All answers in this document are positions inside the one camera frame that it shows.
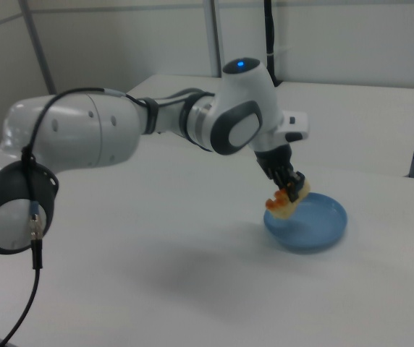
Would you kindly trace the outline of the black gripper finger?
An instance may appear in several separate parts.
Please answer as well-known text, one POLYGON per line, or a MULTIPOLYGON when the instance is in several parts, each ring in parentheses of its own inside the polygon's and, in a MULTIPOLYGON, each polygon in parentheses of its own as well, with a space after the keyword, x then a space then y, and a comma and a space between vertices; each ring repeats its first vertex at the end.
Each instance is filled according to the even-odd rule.
POLYGON ((290 182, 289 170, 285 167, 278 167, 272 170, 272 179, 279 189, 286 189, 290 182))
POLYGON ((303 189, 305 183, 305 175, 299 171, 291 171, 287 181, 287 194, 290 202, 295 202, 299 199, 300 191, 303 189))

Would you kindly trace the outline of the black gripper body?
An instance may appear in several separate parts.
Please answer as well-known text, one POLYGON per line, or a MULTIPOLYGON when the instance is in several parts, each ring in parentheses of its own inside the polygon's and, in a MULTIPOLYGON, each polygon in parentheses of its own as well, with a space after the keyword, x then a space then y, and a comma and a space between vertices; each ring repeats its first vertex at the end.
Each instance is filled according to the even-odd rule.
POLYGON ((289 144, 280 145, 273 150, 255 151, 255 156, 258 165, 269 179, 284 179, 290 171, 294 171, 291 164, 292 149, 289 144))

